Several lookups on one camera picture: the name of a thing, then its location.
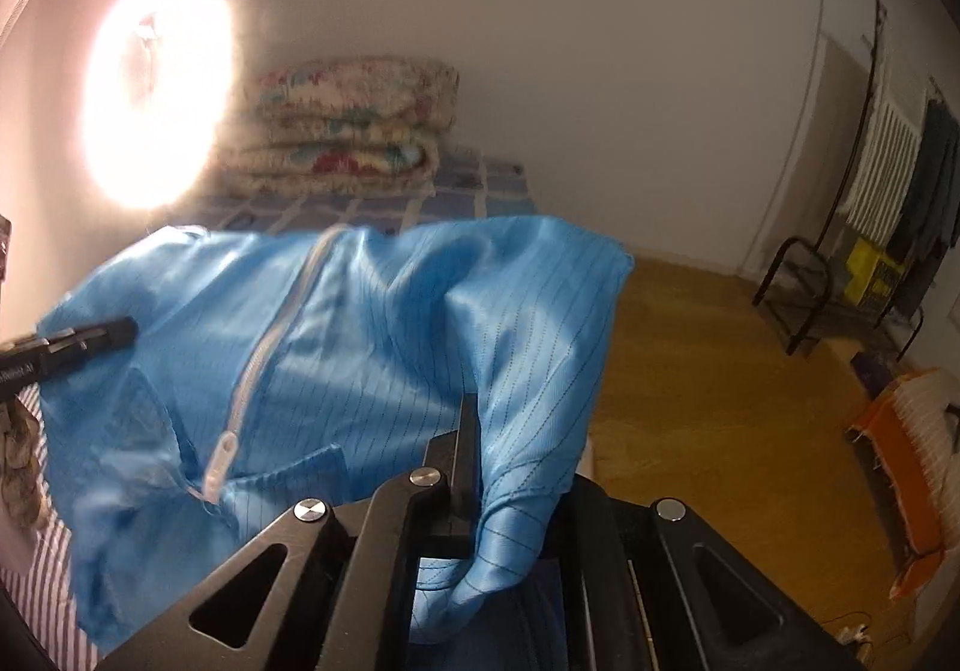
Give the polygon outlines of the light blue zip coat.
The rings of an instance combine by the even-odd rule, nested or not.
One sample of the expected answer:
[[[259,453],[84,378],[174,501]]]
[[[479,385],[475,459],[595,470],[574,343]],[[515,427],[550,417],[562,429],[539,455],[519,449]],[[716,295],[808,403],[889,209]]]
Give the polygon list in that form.
[[[304,497],[361,501],[478,401],[480,515],[420,567],[410,637],[454,637],[534,567],[571,486],[633,261],[555,217],[397,235],[167,227],[39,323],[132,318],[41,390],[76,616],[110,651]]]

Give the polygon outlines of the black clothes rack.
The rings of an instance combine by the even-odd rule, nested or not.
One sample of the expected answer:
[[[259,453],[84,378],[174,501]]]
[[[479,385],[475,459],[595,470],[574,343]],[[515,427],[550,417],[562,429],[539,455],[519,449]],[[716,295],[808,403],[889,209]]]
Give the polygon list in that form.
[[[889,99],[921,133],[924,92],[901,83],[885,0],[871,0],[861,55],[817,19],[814,55],[788,161],[752,250],[763,271],[752,304],[773,325],[789,356],[850,329],[878,328],[889,315],[866,313],[844,299],[844,261],[859,233],[843,205],[871,116]]]

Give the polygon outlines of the dark hanging clothes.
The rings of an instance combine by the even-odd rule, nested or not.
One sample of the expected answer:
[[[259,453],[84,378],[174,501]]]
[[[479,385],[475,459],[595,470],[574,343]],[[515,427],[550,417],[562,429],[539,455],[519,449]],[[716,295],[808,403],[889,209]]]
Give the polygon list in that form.
[[[958,120],[946,102],[926,107],[918,159],[887,255],[907,271],[893,308],[913,317],[947,251],[958,244]]]

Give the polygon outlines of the blue white striped bed sheet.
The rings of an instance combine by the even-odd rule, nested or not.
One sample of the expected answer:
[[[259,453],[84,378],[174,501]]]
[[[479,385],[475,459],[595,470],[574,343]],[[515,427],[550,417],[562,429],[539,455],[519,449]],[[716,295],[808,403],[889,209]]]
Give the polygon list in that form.
[[[55,512],[47,487],[47,442],[39,390],[26,388],[21,391],[20,400],[39,426],[37,487],[47,504],[47,522],[37,533],[31,567],[25,573],[2,570],[2,590],[53,668],[94,669],[99,651],[78,624],[76,603],[70,590],[70,529]]]

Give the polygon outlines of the floral folded quilt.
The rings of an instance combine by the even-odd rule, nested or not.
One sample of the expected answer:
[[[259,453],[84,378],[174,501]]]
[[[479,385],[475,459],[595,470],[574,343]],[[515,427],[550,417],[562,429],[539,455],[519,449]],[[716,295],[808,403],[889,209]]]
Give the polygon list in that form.
[[[237,194],[428,187],[455,123],[459,71],[423,56],[334,56],[236,84],[206,175]]]

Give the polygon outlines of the yellow box on rack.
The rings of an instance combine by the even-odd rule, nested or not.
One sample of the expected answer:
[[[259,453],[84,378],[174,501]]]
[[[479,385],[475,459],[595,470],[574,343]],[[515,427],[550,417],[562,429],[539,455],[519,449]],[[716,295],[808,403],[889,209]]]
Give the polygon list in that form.
[[[903,272],[900,265],[862,237],[857,237],[854,242],[844,261],[844,269],[848,271],[848,281],[843,287],[844,299],[871,315],[884,310]]]

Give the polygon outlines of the white striped hanging cloth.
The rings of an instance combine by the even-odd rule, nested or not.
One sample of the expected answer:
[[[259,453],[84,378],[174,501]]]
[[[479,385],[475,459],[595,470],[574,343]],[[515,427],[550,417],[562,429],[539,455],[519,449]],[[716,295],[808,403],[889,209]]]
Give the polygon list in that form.
[[[885,247],[907,198],[921,133],[889,99],[871,116],[856,173],[839,212],[862,239]]]

